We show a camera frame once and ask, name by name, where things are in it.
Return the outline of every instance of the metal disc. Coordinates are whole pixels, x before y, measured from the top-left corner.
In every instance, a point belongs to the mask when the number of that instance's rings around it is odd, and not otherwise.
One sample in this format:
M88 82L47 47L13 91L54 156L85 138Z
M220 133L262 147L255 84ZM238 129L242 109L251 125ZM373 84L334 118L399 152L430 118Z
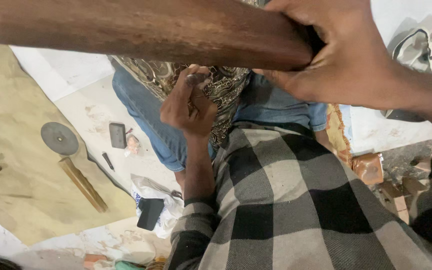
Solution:
M47 147L58 154L69 156L78 151L78 138L67 126L60 123L45 123L41 127L41 138Z

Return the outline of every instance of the hand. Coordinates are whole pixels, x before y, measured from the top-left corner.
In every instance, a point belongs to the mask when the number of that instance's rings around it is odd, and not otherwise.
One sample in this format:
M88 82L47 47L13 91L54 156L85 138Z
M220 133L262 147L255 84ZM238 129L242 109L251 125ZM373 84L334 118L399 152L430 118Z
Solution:
M301 72L255 70L295 98L378 109L421 102L400 87L405 68L389 57L369 0L272 0L265 9L315 25L327 44Z
M194 73L209 74L209 69L190 65L181 71L176 85L161 106L160 119L161 122L181 130L186 140L206 141L207 144L218 107L208 100L202 91L209 79L196 86L187 83L186 77ZM188 101L194 105L192 110Z

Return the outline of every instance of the jeans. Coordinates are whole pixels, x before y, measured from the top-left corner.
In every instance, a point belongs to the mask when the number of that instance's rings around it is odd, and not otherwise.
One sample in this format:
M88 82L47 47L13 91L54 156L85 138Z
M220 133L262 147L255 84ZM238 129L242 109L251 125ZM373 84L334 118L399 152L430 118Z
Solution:
M173 172L182 171L186 166L186 139L183 132L159 119L161 101L121 66L116 67L113 89L148 136L159 161ZM252 73L249 85L241 94L233 121L297 123L320 131L326 127L326 109L325 103L298 101L272 86L263 76ZM208 152L212 159L216 157L210 143Z

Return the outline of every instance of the checkered shirt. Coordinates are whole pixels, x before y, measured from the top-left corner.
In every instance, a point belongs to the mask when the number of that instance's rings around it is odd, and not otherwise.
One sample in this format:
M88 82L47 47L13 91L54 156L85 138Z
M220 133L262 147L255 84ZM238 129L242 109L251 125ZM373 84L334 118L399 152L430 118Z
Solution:
M432 269L432 175L411 228L303 134L238 122L214 197L185 202L165 269Z

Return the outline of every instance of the forearm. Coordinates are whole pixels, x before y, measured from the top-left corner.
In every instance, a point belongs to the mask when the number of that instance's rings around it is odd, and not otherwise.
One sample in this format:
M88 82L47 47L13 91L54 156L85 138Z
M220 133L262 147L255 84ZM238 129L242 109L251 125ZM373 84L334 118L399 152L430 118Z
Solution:
M407 109L423 115L432 122L432 74L421 73L400 66L395 76L398 78L398 85L395 91L402 91L402 104Z
M213 195L215 181L213 167L208 153L208 140L187 139L186 180L184 199L204 199Z

